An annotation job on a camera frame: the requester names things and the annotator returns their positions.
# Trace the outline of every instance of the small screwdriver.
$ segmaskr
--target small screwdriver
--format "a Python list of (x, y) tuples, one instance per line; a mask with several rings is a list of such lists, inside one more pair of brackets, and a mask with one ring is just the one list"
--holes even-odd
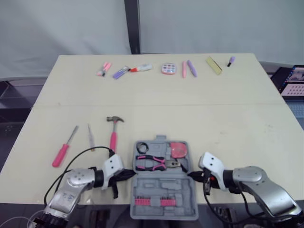
[(90, 142), (90, 147), (95, 147), (95, 143), (94, 143), (94, 136), (93, 136), (93, 133), (92, 133), (92, 130), (91, 130), (91, 126), (90, 124), (88, 123), (87, 124), (87, 128), (89, 130), (89, 142)]
[(71, 140), (72, 140), (72, 138), (73, 138), (73, 136), (76, 133), (78, 128), (79, 128), (78, 126), (76, 126), (74, 128), (74, 130), (73, 130), (70, 138), (68, 139), (67, 143), (62, 145), (61, 149), (59, 150), (56, 158), (54, 159), (54, 161), (52, 163), (53, 167), (59, 167), (59, 165), (61, 164), (63, 158), (65, 157), (65, 155), (67, 153), (68, 148), (70, 147), (69, 143), (71, 142)]

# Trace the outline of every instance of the pliers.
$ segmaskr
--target pliers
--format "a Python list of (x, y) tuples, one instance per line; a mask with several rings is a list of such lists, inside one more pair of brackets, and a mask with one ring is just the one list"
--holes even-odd
[(152, 155), (138, 155), (136, 156), (136, 159), (137, 160), (148, 159), (161, 163), (160, 165), (155, 165), (153, 167), (136, 166), (135, 169), (139, 171), (155, 171), (155, 170), (164, 171), (167, 168), (176, 168), (181, 166), (181, 163), (179, 163), (178, 161), (166, 160), (164, 157), (155, 157)]

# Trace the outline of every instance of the open toolbox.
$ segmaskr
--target open toolbox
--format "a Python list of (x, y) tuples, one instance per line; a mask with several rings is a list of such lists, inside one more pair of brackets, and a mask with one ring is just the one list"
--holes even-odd
[(134, 146), (130, 215), (133, 219), (197, 220), (188, 144), (157, 135)]

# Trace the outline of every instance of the white table surface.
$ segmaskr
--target white table surface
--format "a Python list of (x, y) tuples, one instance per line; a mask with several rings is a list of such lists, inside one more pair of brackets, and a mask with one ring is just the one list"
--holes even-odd
[[(133, 145), (137, 140), (153, 140), (157, 134), (168, 140), (189, 143), (195, 170), (200, 156), (209, 151), (228, 169), (259, 166), (270, 179), (285, 188), (296, 200), (304, 197), (303, 131), (267, 74), (252, 54), (237, 54), (230, 68), (217, 76), (205, 63), (205, 55), (142, 56), (61, 56), (25, 122), (0, 173), (0, 202), (43, 203), (50, 184), (68, 162), (88, 148), (89, 122), (96, 145), (109, 145), (112, 123), (107, 116), (125, 120), (118, 123), (117, 153), (131, 168)], [(212, 54), (223, 66), (231, 54)], [(163, 62), (190, 59), (198, 72), (181, 78), (163, 75)], [(105, 78), (95, 76), (103, 61), (113, 62)], [(110, 77), (123, 65), (151, 62), (148, 72)], [(79, 125), (60, 168), (51, 163)], [(87, 152), (72, 168), (101, 168), (108, 153)], [(81, 203), (128, 204), (131, 179), (118, 183), (119, 197), (112, 190), (87, 191)], [(198, 203), (205, 203), (202, 184), (196, 183)], [(227, 192), (212, 190), (212, 202), (242, 202)]]

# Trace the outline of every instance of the purple pen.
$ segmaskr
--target purple pen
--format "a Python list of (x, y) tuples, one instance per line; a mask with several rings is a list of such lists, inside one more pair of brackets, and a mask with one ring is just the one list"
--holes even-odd
[(115, 74), (113, 74), (113, 78), (114, 79), (119, 79), (121, 76), (123, 76), (129, 70), (130, 70), (130, 68), (128, 66), (124, 66), (119, 71), (117, 71)]
[(194, 66), (193, 66), (193, 64), (191, 63), (190, 60), (187, 61), (187, 64), (188, 64), (188, 66), (190, 68), (190, 71), (193, 74), (193, 76), (197, 77), (198, 75), (196, 74), (196, 70), (195, 70), (195, 68), (194, 68)]
[(229, 60), (229, 63), (228, 63), (228, 67), (231, 65), (231, 63), (233, 63), (234, 62), (234, 60), (235, 60), (236, 58), (235, 58), (235, 56), (232, 56), (231, 58), (230, 58), (230, 60)]

